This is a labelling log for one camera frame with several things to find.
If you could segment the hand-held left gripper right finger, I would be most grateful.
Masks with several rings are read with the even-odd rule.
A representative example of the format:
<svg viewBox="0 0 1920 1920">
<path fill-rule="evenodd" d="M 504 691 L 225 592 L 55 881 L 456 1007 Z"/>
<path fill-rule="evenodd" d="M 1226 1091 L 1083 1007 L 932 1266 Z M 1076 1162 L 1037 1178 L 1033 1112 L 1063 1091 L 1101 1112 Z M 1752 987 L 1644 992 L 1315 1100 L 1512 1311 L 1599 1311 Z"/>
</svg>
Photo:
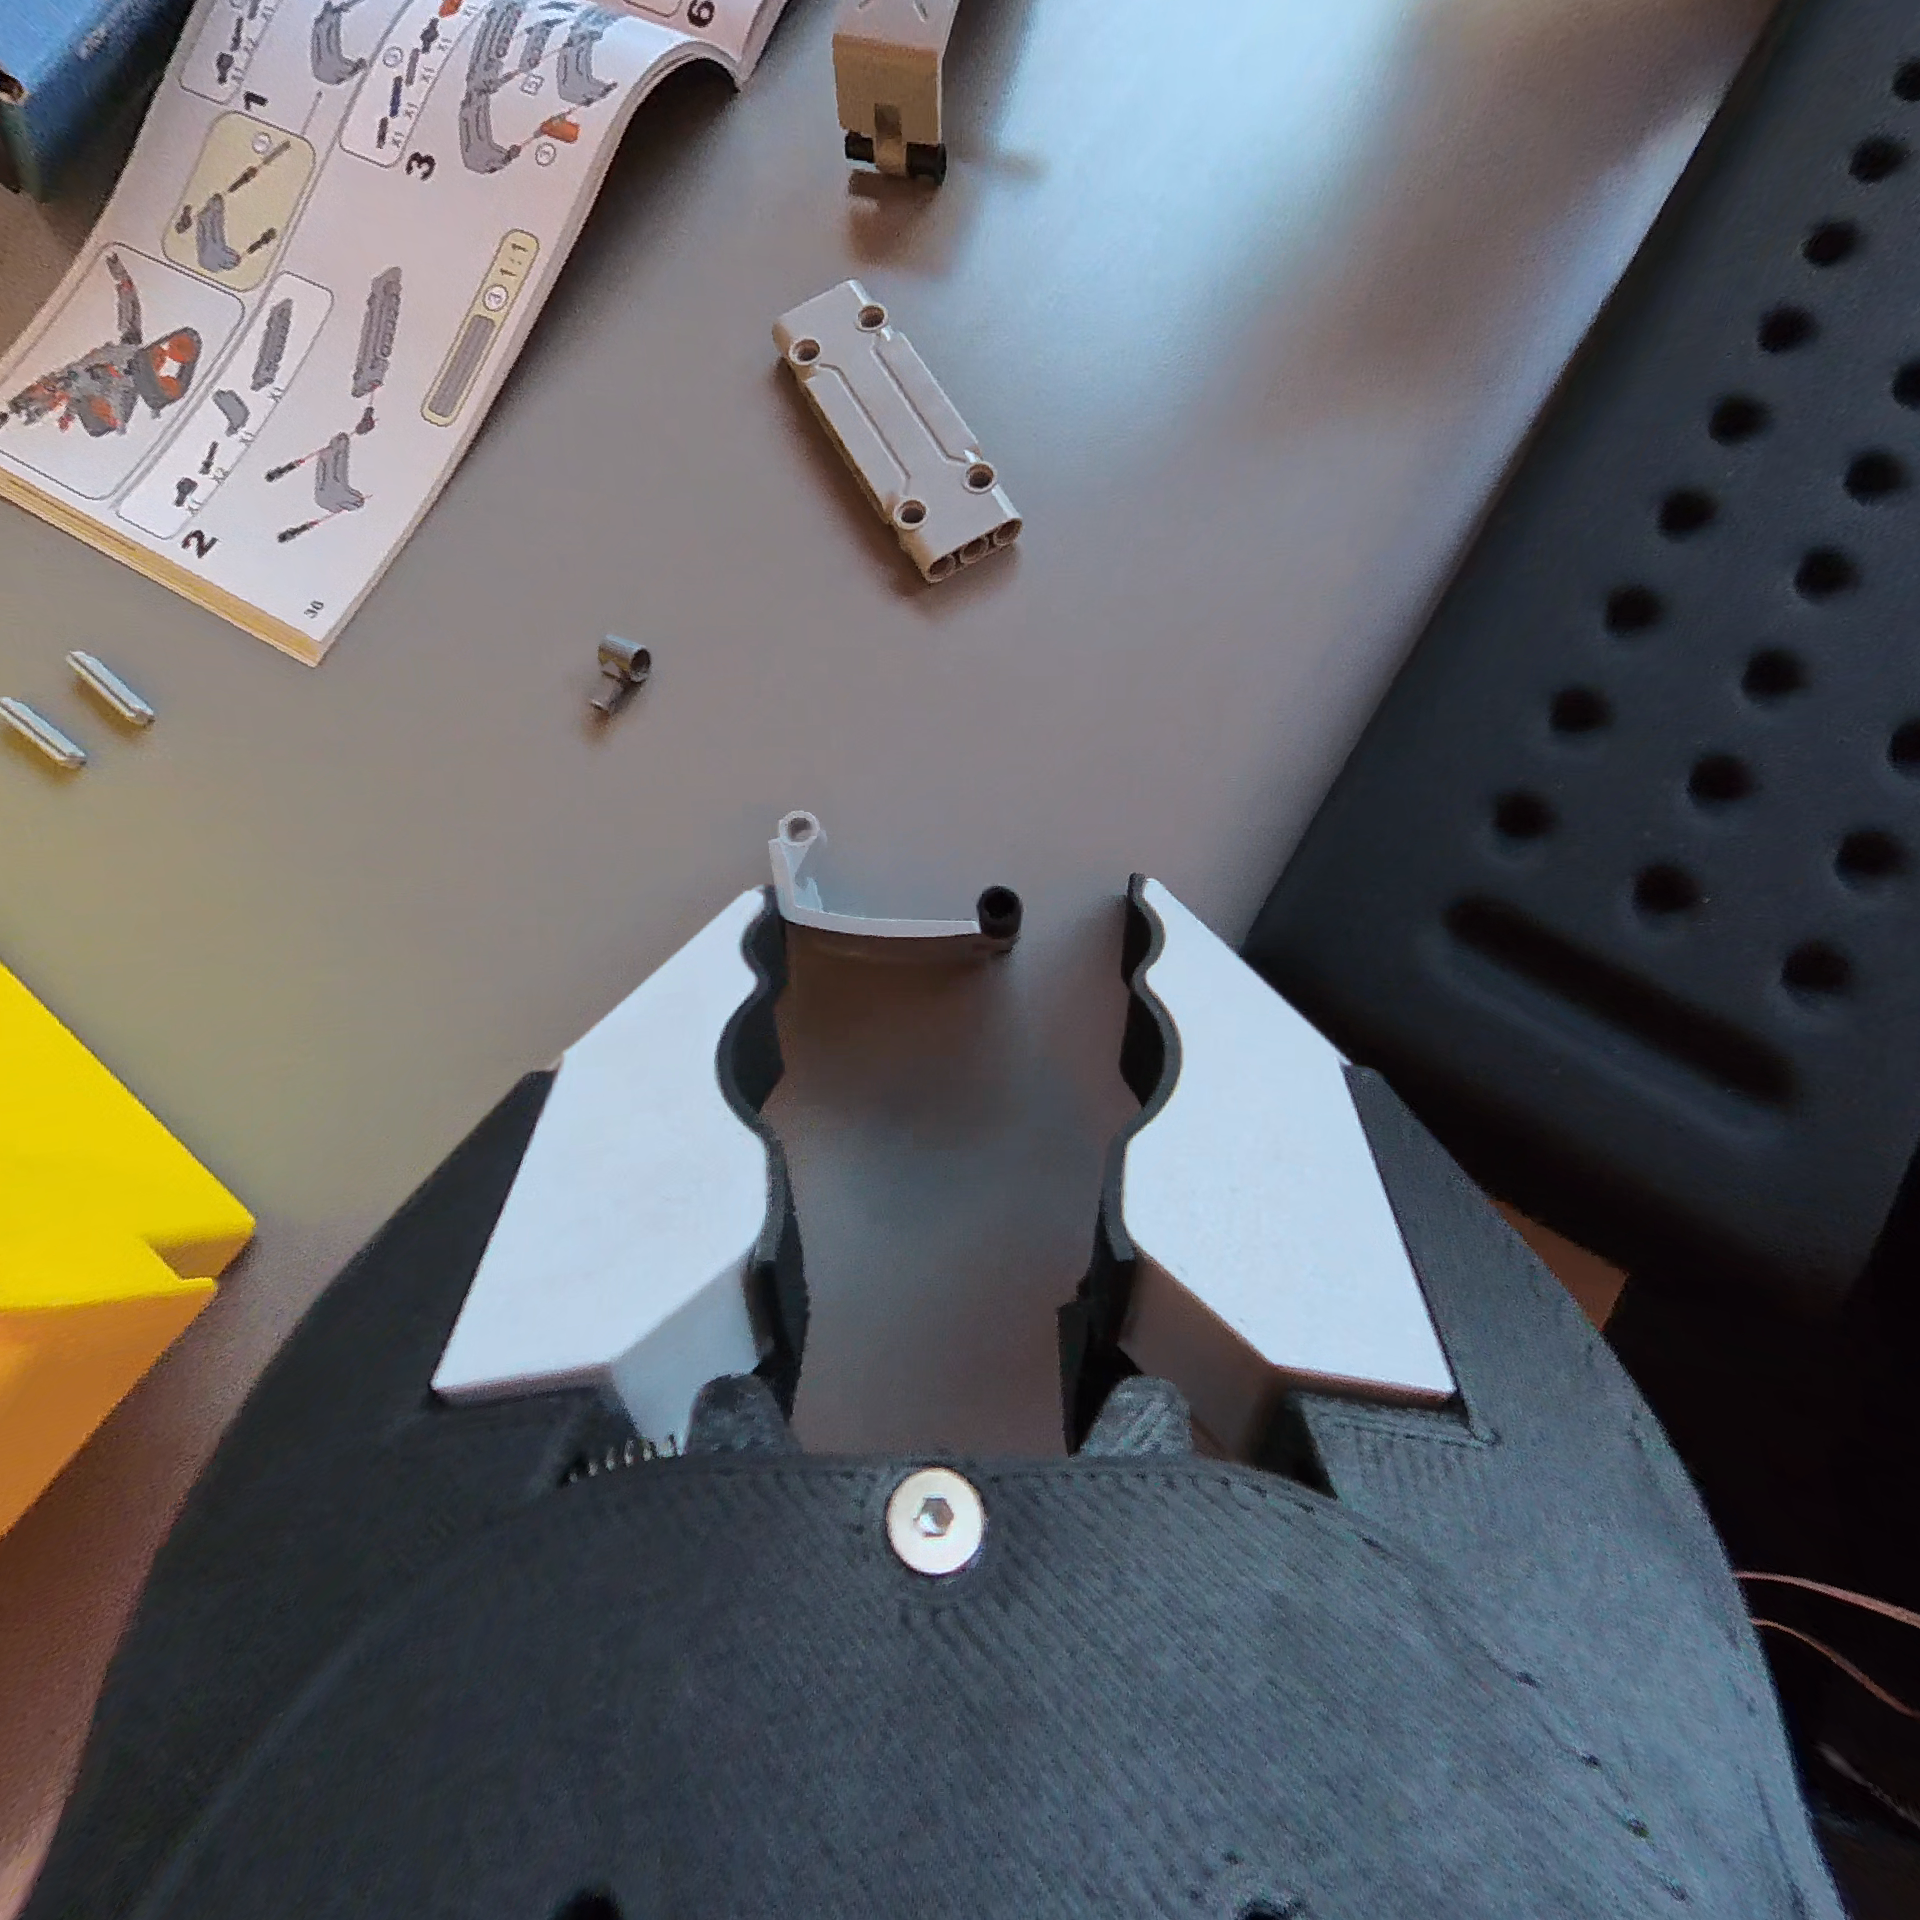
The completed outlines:
<svg viewBox="0 0 1920 1920">
<path fill-rule="evenodd" d="M 1160 881 L 1127 888 L 1121 1075 L 1096 1251 L 1061 1311 L 1081 1450 L 1127 1377 L 1160 1377 L 1236 1462 L 1281 1459 L 1284 1394 L 1457 1400 L 1442 1339 L 1325 1043 Z"/>
</svg>

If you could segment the instruction booklet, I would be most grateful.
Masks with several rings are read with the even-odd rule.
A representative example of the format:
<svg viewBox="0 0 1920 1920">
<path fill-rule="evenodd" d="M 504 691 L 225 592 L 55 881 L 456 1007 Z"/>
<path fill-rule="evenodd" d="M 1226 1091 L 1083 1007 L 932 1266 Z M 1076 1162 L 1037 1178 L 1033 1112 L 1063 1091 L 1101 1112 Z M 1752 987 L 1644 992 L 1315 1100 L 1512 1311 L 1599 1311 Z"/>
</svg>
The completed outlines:
<svg viewBox="0 0 1920 1920">
<path fill-rule="evenodd" d="M 197 6 L 4 361 L 4 497 L 308 663 L 431 510 L 617 142 L 783 3 Z"/>
</svg>

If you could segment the grey rectangular panel brick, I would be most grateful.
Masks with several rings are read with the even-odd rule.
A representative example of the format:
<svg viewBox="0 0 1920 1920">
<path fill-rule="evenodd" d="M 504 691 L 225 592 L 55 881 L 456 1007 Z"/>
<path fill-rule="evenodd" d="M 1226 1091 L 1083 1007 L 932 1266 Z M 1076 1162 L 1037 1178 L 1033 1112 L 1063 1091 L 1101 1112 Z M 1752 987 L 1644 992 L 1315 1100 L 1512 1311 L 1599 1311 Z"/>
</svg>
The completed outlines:
<svg viewBox="0 0 1920 1920">
<path fill-rule="evenodd" d="M 791 306 L 775 345 L 921 578 L 940 583 L 1021 536 L 996 466 L 887 306 L 856 281 Z"/>
</svg>

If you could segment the blue robot kit box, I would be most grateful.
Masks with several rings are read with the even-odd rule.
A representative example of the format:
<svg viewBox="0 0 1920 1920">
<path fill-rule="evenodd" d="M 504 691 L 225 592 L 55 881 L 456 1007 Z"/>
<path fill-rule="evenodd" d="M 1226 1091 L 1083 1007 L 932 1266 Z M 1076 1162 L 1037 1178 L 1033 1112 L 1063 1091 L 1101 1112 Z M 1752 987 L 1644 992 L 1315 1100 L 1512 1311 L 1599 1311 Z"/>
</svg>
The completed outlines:
<svg viewBox="0 0 1920 1920">
<path fill-rule="evenodd" d="M 2 186 L 45 201 L 63 169 L 138 103 L 188 3 L 4 3 Z"/>
</svg>

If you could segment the light grey curved panel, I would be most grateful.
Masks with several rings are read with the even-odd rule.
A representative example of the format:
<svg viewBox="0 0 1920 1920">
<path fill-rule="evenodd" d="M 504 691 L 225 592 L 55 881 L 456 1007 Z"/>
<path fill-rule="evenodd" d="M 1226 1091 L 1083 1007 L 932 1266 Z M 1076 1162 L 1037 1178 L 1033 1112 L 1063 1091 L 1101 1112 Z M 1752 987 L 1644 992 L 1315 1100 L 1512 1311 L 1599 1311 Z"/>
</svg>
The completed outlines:
<svg viewBox="0 0 1920 1920">
<path fill-rule="evenodd" d="M 828 908 L 812 858 L 826 846 L 817 815 L 787 811 L 770 840 L 770 865 L 779 914 L 791 929 L 808 929 L 861 958 L 930 960 L 1000 956 L 979 939 L 977 908 L 964 919 L 901 919 Z"/>
</svg>

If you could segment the grey curved brick assembly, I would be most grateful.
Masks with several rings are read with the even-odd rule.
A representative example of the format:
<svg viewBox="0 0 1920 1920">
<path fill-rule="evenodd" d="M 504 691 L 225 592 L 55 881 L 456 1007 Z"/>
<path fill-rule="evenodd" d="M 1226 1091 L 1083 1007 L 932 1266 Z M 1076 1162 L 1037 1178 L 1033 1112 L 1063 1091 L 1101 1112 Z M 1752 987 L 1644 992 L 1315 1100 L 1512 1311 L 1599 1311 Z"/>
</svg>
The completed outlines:
<svg viewBox="0 0 1920 1920">
<path fill-rule="evenodd" d="M 833 75 L 845 156 L 940 186 L 947 178 L 944 51 L 955 3 L 845 3 Z"/>
</svg>

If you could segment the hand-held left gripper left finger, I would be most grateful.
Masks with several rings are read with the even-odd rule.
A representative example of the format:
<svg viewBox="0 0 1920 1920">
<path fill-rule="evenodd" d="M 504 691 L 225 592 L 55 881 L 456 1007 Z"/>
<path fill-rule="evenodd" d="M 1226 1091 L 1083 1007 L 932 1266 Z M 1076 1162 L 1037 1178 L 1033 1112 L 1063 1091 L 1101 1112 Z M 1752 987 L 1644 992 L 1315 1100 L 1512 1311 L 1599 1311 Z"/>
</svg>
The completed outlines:
<svg viewBox="0 0 1920 1920">
<path fill-rule="evenodd" d="M 689 1446 L 700 1390 L 791 1412 L 809 1297 L 785 1153 L 785 921 L 751 889 L 560 1059 L 435 1374 L 449 1401 L 595 1388 Z"/>
</svg>

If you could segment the grey desk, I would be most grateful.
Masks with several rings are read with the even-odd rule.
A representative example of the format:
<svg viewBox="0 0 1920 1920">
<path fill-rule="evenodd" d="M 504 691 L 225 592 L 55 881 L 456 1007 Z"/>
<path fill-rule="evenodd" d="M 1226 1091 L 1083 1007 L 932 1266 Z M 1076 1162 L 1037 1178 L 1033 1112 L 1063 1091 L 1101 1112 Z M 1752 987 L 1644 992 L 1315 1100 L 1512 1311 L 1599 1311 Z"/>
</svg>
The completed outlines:
<svg viewBox="0 0 1920 1920">
<path fill-rule="evenodd" d="M 4 508 L 4 960 L 257 1215 L 4 1539 L 32 1878 L 156 1544 L 304 1305 L 529 1067 L 831 834 L 770 1114 L 820 1450 L 1061 1446 L 1121 889 L 1241 937 L 1768 6 L 963 6 L 951 176 L 835 145 L 833 6 L 640 108 L 481 440 L 317 668 Z M 1021 536 L 928 583 L 775 323 L 880 300 Z M 602 721 L 602 638 L 652 680 Z M 135 731 L 64 663 L 156 708 Z"/>
</svg>

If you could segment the yellow plastic bin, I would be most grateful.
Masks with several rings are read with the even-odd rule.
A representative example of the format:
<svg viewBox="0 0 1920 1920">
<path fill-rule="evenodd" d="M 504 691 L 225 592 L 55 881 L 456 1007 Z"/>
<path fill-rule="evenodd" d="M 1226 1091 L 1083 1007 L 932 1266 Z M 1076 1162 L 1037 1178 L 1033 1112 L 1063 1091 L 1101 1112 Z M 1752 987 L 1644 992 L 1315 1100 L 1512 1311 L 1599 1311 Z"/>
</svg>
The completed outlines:
<svg viewBox="0 0 1920 1920">
<path fill-rule="evenodd" d="M 252 1211 L 2 975 L 2 1528 L 212 1302 Z"/>
</svg>

